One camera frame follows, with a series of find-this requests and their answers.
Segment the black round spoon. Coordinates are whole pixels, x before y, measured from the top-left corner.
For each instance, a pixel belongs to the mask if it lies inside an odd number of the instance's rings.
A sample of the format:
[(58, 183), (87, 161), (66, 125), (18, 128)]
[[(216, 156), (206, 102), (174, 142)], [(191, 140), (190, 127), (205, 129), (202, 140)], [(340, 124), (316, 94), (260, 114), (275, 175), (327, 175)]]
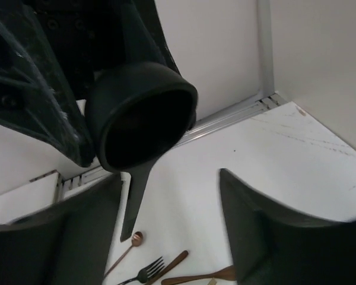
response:
[(153, 165), (192, 126), (197, 104), (197, 89), (155, 62), (118, 66), (91, 89), (84, 115), (100, 165), (131, 176), (120, 241), (132, 235)]

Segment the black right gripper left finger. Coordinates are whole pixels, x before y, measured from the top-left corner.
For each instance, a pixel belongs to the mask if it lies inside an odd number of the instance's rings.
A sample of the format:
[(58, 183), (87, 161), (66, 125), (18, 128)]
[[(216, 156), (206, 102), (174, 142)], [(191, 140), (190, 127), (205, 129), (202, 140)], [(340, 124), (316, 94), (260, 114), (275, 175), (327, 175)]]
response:
[(0, 224), (0, 284), (101, 284), (120, 206), (122, 180)]

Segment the black fork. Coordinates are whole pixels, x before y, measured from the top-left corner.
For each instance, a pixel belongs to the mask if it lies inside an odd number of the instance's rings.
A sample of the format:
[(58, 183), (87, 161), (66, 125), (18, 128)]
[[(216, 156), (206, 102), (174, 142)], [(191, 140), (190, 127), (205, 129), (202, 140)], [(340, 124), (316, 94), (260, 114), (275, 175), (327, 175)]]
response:
[(138, 272), (136, 277), (125, 280), (125, 281), (119, 283), (118, 285), (126, 285), (133, 281), (137, 281), (141, 284), (145, 284), (146, 282), (152, 280), (152, 278), (156, 277), (157, 274), (160, 273), (164, 268), (165, 268), (165, 266), (164, 266), (163, 257), (159, 257), (154, 262), (152, 262), (149, 265), (147, 265), (146, 267), (142, 268)]

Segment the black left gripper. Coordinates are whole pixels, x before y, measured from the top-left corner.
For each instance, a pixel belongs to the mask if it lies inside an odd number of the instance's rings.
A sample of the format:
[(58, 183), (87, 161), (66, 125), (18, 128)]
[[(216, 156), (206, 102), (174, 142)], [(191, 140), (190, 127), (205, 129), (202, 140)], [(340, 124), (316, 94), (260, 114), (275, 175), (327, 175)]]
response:
[(87, 97), (95, 74), (143, 61), (178, 70), (156, 4), (33, 1), (32, 7), (0, 1), (0, 125), (88, 167), (95, 151), (76, 100)]

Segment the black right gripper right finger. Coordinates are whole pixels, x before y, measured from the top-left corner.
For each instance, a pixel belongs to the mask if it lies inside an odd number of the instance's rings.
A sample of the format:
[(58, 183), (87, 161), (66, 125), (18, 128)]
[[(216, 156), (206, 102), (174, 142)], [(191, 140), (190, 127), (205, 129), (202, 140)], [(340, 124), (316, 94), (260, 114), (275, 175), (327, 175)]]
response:
[(219, 189), (238, 284), (356, 284), (356, 220), (301, 213), (228, 169)]

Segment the brown wooden spoon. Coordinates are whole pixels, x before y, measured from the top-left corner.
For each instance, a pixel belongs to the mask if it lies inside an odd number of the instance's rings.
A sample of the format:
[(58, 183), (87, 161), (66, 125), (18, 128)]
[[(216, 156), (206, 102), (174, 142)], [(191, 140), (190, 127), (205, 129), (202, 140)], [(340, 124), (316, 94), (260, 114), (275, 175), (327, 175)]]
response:
[(154, 284), (156, 281), (158, 281), (160, 278), (162, 278), (164, 275), (166, 275), (169, 271), (171, 271), (173, 268), (178, 266), (183, 260), (185, 260), (187, 258), (188, 255), (189, 255), (188, 250), (182, 251), (174, 260), (172, 260), (171, 263), (168, 264), (168, 266), (166, 266), (166, 268), (164, 268), (154, 278), (152, 278), (150, 281), (148, 281), (146, 283), (146, 285)]

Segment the small copper ridged spoon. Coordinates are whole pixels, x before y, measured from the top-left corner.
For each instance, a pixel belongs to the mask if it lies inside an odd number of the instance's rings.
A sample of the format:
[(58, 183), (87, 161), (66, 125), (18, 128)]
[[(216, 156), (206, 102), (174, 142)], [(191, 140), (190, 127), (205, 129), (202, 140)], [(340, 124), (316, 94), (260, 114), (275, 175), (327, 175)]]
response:
[(115, 267), (119, 265), (119, 263), (124, 259), (127, 254), (136, 247), (139, 247), (144, 242), (144, 235), (142, 232), (137, 231), (131, 237), (131, 245), (130, 247), (111, 265), (111, 267), (104, 273), (104, 278), (106, 278)]

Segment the brown wooden fork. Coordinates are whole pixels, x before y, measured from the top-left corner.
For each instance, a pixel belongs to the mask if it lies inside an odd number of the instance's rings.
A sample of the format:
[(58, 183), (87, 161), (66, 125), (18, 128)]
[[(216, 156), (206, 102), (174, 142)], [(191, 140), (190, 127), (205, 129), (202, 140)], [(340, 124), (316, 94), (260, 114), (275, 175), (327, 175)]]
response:
[(226, 281), (236, 281), (236, 271), (234, 267), (228, 266), (223, 268), (222, 270), (216, 271), (214, 273), (209, 274), (200, 274), (200, 275), (192, 275), (192, 276), (182, 276), (182, 277), (173, 277), (173, 278), (166, 278), (161, 281), (162, 285), (176, 285), (176, 284), (183, 284), (188, 283), (191, 281), (203, 280), (203, 279), (220, 279)]

